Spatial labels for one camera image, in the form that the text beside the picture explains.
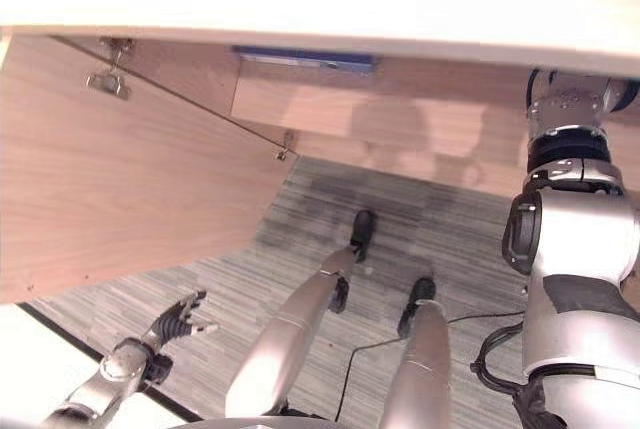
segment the wooden cabinet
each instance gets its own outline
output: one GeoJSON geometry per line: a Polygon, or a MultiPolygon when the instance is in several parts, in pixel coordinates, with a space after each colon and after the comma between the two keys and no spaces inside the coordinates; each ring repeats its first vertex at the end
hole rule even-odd
{"type": "MultiPolygon", "coordinates": [[[[372,74],[243,63],[232,114],[297,131],[295,150],[512,198],[526,176],[530,68],[382,57],[372,74]]],[[[539,77],[534,90],[544,93],[539,77]]],[[[605,121],[640,191],[640,98],[605,121]]]]}
{"type": "MultiPolygon", "coordinates": [[[[63,39],[101,58],[110,49],[97,37],[63,39]]],[[[127,71],[175,92],[194,104],[233,119],[231,107],[236,92],[240,59],[230,46],[190,42],[136,40],[129,54],[119,61],[127,71]]],[[[243,127],[276,144],[282,144],[286,128],[249,120],[236,120],[243,127]]]]}
{"type": "Polygon", "coordinates": [[[2,302],[253,238],[295,156],[277,161],[274,144],[132,75],[128,101],[91,89],[87,77],[108,65],[60,41],[3,45],[2,302]]]}

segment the black cable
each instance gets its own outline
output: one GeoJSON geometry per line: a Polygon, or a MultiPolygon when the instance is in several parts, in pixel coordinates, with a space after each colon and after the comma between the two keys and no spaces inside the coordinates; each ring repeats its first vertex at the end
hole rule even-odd
{"type": "MultiPolygon", "coordinates": [[[[457,317],[455,319],[451,319],[450,321],[447,321],[447,324],[454,324],[456,322],[466,321],[466,320],[469,320],[469,319],[481,319],[481,318],[488,318],[488,317],[493,318],[493,317],[521,316],[522,314],[524,314],[524,312],[525,311],[503,312],[503,313],[493,313],[493,314],[471,314],[471,315],[468,315],[468,316],[462,316],[462,317],[457,317]]],[[[340,403],[338,404],[338,410],[336,411],[336,417],[334,417],[334,419],[333,419],[334,422],[338,422],[338,419],[340,419],[340,413],[342,412],[342,406],[344,404],[344,398],[345,398],[345,395],[347,393],[347,385],[349,384],[349,375],[351,374],[351,366],[353,365],[353,359],[354,359],[355,355],[360,351],[365,351],[367,349],[374,349],[376,347],[386,346],[388,344],[393,344],[394,342],[399,342],[399,341],[402,341],[402,340],[404,340],[404,339],[398,337],[396,339],[390,339],[388,341],[378,342],[376,344],[371,344],[371,345],[368,345],[368,346],[356,347],[355,349],[353,349],[353,351],[351,351],[351,356],[349,357],[349,364],[347,365],[347,373],[344,376],[344,384],[342,385],[342,394],[340,395],[340,403]]]]}
{"type": "Polygon", "coordinates": [[[390,339],[384,342],[378,342],[377,344],[371,344],[370,346],[360,346],[356,347],[353,351],[351,351],[351,357],[349,358],[349,364],[347,365],[347,373],[344,376],[344,384],[342,385],[342,395],[340,396],[340,404],[338,404],[338,410],[336,411],[336,417],[333,419],[334,422],[338,422],[340,418],[340,413],[342,412],[342,405],[344,404],[344,396],[347,393],[347,384],[349,384],[349,374],[351,373],[351,365],[353,364],[353,358],[355,355],[366,349],[373,349],[375,347],[386,346],[387,344],[392,344],[394,342],[402,341],[402,338],[390,339]]]}
{"type": "Polygon", "coordinates": [[[502,314],[477,314],[471,316],[463,316],[457,317],[455,319],[451,319],[447,322],[447,324],[453,324],[454,322],[466,321],[467,319],[480,319],[481,317],[508,317],[508,316],[522,316],[525,311],[517,311],[517,312],[504,312],[502,314]]]}
{"type": "Polygon", "coordinates": [[[499,345],[507,342],[512,337],[522,332],[522,322],[513,326],[501,327],[493,331],[482,343],[478,357],[473,361],[469,368],[480,379],[480,382],[491,390],[514,396],[518,389],[522,386],[513,381],[507,381],[494,376],[487,369],[487,354],[499,345]]]}
{"type": "Polygon", "coordinates": [[[540,72],[540,69],[534,69],[533,71],[531,71],[531,74],[529,74],[529,81],[527,82],[527,93],[525,95],[525,99],[524,102],[527,106],[527,109],[529,109],[529,107],[531,107],[531,98],[532,93],[533,93],[533,83],[536,81],[536,76],[538,75],[538,73],[540,72]]]}

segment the wooden surface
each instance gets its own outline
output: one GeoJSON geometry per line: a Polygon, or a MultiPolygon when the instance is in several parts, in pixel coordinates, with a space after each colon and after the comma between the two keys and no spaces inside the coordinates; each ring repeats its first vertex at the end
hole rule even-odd
{"type": "Polygon", "coordinates": [[[106,66],[16,37],[0,73],[0,300],[238,249],[295,160],[157,87],[85,86],[106,66]]]}
{"type": "MultiPolygon", "coordinates": [[[[73,37],[68,42],[100,57],[111,57],[108,46],[97,37],[73,37]]],[[[122,56],[120,66],[217,114],[231,117],[240,60],[229,46],[136,39],[132,52],[122,56]]],[[[251,121],[241,123],[277,144],[283,141],[286,129],[251,121]]]]}
{"type": "Polygon", "coordinates": [[[0,25],[640,76],[640,0],[3,0],[0,25]]]}
{"type": "MultiPolygon", "coordinates": [[[[219,321],[222,330],[168,345],[175,365],[158,389],[202,417],[221,417],[233,375],[269,317],[348,241],[356,212],[373,209],[378,229],[367,260],[353,271],[346,309],[325,314],[289,397],[291,407],[333,419],[351,350],[396,337],[418,277],[434,275],[436,299],[448,319],[524,308],[526,278],[500,255],[509,204],[506,198],[302,158],[249,248],[74,288],[34,304],[104,352],[144,331],[177,298],[207,289],[207,302],[196,314],[219,321]]],[[[452,428],[521,427],[511,398],[486,389],[469,371],[482,340],[517,322],[479,319],[449,327],[452,428]]],[[[403,349],[398,343],[355,357],[340,418],[345,427],[377,427],[403,349]]],[[[522,382],[519,337],[488,359],[498,375],[522,382]]]]}
{"type": "MultiPolygon", "coordinates": [[[[299,131],[300,154],[513,197],[526,175],[528,75],[407,58],[381,58],[371,75],[243,63],[232,114],[299,131]]],[[[605,124],[632,190],[640,189],[639,127],[640,99],[605,124]]]]}

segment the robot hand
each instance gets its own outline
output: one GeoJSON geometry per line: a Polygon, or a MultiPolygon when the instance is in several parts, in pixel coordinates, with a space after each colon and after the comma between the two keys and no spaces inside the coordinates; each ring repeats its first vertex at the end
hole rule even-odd
{"type": "Polygon", "coordinates": [[[207,291],[197,291],[176,302],[153,321],[149,331],[143,336],[143,341],[158,352],[162,346],[173,339],[218,330],[220,325],[215,322],[205,321],[200,324],[190,322],[191,311],[200,306],[206,295],[207,291]]]}
{"type": "Polygon", "coordinates": [[[206,291],[189,294],[156,318],[140,339],[122,340],[102,359],[98,371],[44,421],[44,426],[105,427],[120,403],[136,392],[142,382],[161,384],[173,367],[173,360],[160,354],[165,344],[178,337],[219,329],[219,324],[213,322],[189,322],[191,311],[206,295],[206,291]]]}

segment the wooden panel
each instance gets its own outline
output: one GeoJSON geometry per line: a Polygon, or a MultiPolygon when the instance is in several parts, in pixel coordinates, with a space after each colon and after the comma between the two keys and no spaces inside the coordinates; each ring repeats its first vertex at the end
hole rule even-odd
{"type": "MultiPolygon", "coordinates": [[[[401,58],[383,58],[373,75],[245,63],[232,113],[301,130],[301,154],[512,195],[526,173],[528,74],[401,58]]],[[[605,125],[614,162],[635,190],[639,126],[640,100],[605,125]]]]}
{"type": "MultiPolygon", "coordinates": [[[[96,37],[73,37],[68,41],[100,57],[110,50],[96,37]]],[[[240,61],[230,46],[138,39],[133,52],[120,65],[207,109],[231,117],[240,61]]],[[[284,132],[276,126],[238,121],[244,127],[281,144],[284,132]]]]}
{"type": "Polygon", "coordinates": [[[3,0],[0,24],[640,76],[640,0],[3,0]]]}
{"type": "Polygon", "coordinates": [[[2,301],[168,267],[251,240],[294,157],[132,76],[14,37],[0,73],[2,301]]]}

